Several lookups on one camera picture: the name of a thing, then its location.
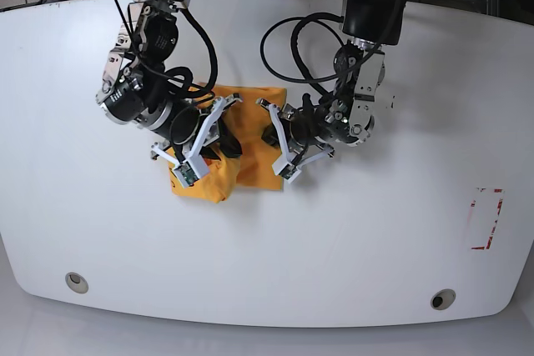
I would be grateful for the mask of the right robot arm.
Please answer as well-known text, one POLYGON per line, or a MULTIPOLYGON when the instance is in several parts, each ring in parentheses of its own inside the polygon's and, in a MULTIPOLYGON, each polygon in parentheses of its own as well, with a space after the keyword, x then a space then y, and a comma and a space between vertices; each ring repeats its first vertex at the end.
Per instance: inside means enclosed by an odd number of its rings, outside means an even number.
POLYGON ((208 34, 188 10, 190 0, 133 0, 120 11, 123 20, 115 47, 108 55, 96 101, 117 124, 136 123, 164 140, 164 149, 184 161, 201 126, 214 109, 219 65, 208 34), (177 15, 204 42, 209 79, 194 83, 187 67, 166 68, 179 39, 177 15))

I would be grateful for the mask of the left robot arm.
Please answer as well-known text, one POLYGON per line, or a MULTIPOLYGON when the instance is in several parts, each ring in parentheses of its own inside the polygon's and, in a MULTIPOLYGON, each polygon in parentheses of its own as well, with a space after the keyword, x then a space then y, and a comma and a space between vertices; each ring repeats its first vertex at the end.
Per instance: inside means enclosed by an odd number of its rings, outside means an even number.
POLYGON ((321 12, 295 19, 290 50, 301 74, 296 81, 310 85, 320 99, 314 103, 305 93, 297 108, 258 99, 271 120, 262 139, 281 151, 272 165, 275 175, 290 182, 306 164, 334 156, 333 143, 356 147, 370 138, 375 93, 385 76, 383 48, 398 43, 405 5, 406 0, 344 0, 340 16, 321 12), (328 22, 338 23, 347 37, 334 57, 330 80, 335 86, 330 91, 323 79, 312 76, 299 51, 304 28, 328 22))

